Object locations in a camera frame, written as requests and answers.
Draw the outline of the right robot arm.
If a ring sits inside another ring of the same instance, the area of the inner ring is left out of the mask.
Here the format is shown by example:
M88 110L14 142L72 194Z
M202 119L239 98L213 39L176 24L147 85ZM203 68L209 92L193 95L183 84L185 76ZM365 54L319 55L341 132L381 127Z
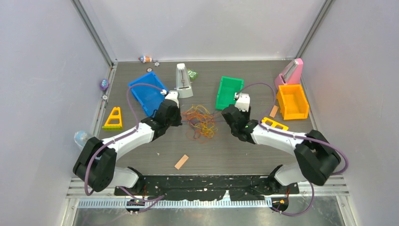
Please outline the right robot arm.
M266 181L274 193L281 193L288 185L303 181L323 186L341 163L341 156L319 131L290 132L251 120L249 115L234 105L222 110L232 135L240 141L270 146L296 158L294 163L279 165L268 175Z

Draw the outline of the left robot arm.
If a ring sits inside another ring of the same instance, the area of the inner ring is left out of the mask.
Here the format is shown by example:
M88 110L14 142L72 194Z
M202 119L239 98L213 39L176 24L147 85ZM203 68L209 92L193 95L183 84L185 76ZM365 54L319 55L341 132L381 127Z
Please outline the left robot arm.
M109 186L124 187L133 195L144 190L142 174L132 167L116 167L119 158L135 148L155 141L170 127L180 126L180 105L176 100L165 99L153 117L141 120L116 137L98 139L84 131L75 134L75 142L81 153L72 169L73 173L100 192Z

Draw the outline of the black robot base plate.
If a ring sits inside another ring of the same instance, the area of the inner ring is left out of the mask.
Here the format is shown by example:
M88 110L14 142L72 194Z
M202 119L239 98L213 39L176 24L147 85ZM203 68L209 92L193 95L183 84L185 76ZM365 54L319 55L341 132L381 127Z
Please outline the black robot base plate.
M232 201L256 201L268 195L298 194L298 184L271 187L266 176L260 175L163 175L141 176L132 188L116 188L122 196L163 196L165 201L219 201L225 194Z

